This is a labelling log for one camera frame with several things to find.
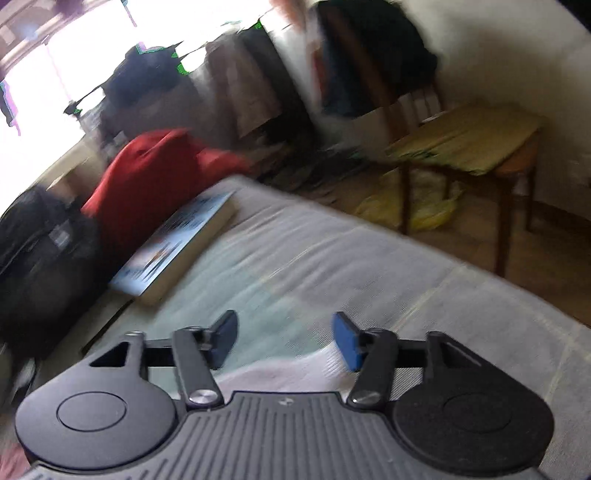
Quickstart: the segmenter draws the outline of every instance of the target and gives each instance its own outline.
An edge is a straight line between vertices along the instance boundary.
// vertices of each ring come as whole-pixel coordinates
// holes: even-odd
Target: chair
[[[390,143],[394,143],[396,140],[408,135],[408,127],[402,115],[395,112],[399,108],[395,104],[398,96],[384,80],[363,44],[356,38],[346,18],[333,6],[325,7],[324,18],[334,38],[338,40],[343,50],[349,55],[374,105],[376,108],[381,108]],[[426,89],[435,94],[443,110],[443,97],[440,94],[437,83],[434,82],[433,85],[426,86]],[[512,191],[517,180],[522,176],[525,176],[528,180],[525,228],[531,231],[539,142],[540,135],[536,132],[519,149],[500,163],[500,165],[480,176],[450,167],[426,165],[420,161],[407,160],[401,162],[399,166],[402,185],[402,222],[400,232],[404,235],[408,235],[409,233],[412,198],[411,169],[422,168],[444,175],[446,177],[446,187],[443,193],[445,197],[449,196],[451,183],[455,180],[476,187],[482,186],[483,184],[492,184],[495,186],[498,195],[498,233],[494,272],[500,277],[504,277],[513,224],[514,202]]]

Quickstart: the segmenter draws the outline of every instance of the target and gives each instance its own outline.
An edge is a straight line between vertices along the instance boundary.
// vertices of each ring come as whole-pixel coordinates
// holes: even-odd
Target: yellow plastic bag
[[[443,199],[445,177],[424,170],[411,170],[413,203],[412,231],[432,230],[448,222],[462,194],[458,183],[452,184],[449,199]],[[401,223],[402,194],[398,169],[380,178],[380,190],[367,197],[355,210],[355,215],[387,228],[397,229]]]

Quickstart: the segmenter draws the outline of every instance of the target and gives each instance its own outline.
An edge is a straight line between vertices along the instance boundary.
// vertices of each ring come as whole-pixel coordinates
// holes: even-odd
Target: floor
[[[375,191],[382,172],[370,168],[342,180],[330,194],[335,199],[331,206],[353,213]],[[591,239],[539,217],[529,233],[524,229],[521,210],[515,212],[514,225],[506,279],[591,326]],[[415,233],[412,238],[492,271],[496,203],[467,192],[452,221],[433,231]]]

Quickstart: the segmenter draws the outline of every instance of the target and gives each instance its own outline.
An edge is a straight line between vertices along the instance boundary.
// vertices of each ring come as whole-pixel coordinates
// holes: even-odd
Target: wall
[[[591,219],[591,34],[556,0],[403,0],[446,97],[548,118],[537,199]]]

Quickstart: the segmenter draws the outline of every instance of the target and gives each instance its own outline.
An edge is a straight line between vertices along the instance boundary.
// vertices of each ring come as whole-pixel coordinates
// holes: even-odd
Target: gray bed sheet
[[[211,191],[234,191],[238,213],[159,309],[133,304],[101,343],[129,330],[166,338],[211,325],[226,309],[240,333],[223,372],[269,357],[312,353],[331,341],[343,310],[363,327],[401,338],[448,333],[550,405],[554,439],[541,469],[554,479],[591,474],[591,331],[500,278],[393,232],[287,196],[243,177]],[[50,378],[125,301],[108,293],[44,365]],[[170,372],[154,381],[168,390]]]

